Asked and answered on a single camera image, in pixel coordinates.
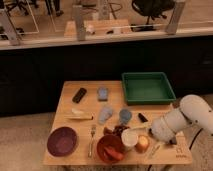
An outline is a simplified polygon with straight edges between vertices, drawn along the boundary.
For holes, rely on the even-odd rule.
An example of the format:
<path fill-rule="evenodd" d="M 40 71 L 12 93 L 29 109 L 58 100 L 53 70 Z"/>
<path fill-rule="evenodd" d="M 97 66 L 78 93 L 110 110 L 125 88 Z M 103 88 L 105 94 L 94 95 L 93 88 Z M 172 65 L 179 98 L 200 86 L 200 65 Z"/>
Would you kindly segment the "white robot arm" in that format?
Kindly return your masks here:
<path fill-rule="evenodd" d="M 157 140 L 168 143 L 177 133 L 196 124 L 213 135 L 213 109 L 198 95 L 186 95 L 175 108 L 154 119 L 149 133 Z"/>

